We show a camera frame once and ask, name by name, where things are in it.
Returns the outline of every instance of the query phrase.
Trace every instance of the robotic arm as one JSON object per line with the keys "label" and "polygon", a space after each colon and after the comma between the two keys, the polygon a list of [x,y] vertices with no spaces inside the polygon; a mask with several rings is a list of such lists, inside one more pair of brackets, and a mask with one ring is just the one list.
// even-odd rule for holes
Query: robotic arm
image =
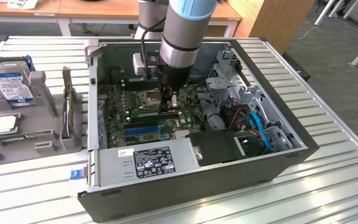
{"label": "robotic arm", "polygon": [[[144,69],[150,71],[149,67],[156,68],[161,111],[169,109],[168,101],[176,98],[180,87],[188,81],[215,7],[216,0],[138,0],[134,38],[161,39],[158,52],[141,56]],[[164,23],[153,28],[164,17]]]}

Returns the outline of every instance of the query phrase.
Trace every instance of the ribbed metal surface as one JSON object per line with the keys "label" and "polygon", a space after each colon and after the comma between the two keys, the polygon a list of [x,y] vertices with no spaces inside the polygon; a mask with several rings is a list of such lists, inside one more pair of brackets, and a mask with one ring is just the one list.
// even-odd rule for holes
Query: ribbed metal surface
{"label": "ribbed metal surface", "polygon": [[[84,94],[85,119],[88,72],[82,43],[80,37],[9,37],[0,56],[29,54],[35,69],[45,70],[46,85],[53,94],[62,91],[61,67],[74,69],[73,85]],[[239,43],[320,149],[269,183],[110,223],[358,224],[358,138],[268,44],[255,38],[239,39]],[[247,71],[243,73],[253,84]],[[68,192],[69,170],[81,166],[85,159],[82,150],[0,165],[0,223],[92,223]]]}

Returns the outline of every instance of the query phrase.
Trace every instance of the blue latch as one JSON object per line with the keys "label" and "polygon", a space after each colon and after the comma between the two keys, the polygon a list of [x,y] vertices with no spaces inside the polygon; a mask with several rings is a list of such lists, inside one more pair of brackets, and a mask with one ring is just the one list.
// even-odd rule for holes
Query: blue latch
{"label": "blue latch", "polygon": [[82,169],[70,170],[69,180],[77,180],[77,179],[81,179],[81,178],[84,178]]}

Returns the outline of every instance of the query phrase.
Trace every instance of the hard drive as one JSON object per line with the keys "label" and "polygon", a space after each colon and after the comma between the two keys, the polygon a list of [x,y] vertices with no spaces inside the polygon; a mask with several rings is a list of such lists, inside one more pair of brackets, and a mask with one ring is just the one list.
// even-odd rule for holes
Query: hard drive
{"label": "hard drive", "polygon": [[35,104],[33,97],[38,92],[27,81],[31,70],[29,57],[0,58],[0,99],[7,100],[13,107]]}

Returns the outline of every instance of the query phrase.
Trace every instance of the blue hard drive label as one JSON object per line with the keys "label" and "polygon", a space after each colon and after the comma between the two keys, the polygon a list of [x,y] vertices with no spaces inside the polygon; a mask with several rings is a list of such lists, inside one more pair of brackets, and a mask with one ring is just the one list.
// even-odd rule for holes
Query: blue hard drive label
{"label": "blue hard drive label", "polygon": [[9,102],[25,103],[31,101],[33,96],[26,85],[27,82],[21,73],[0,73],[0,93]]}

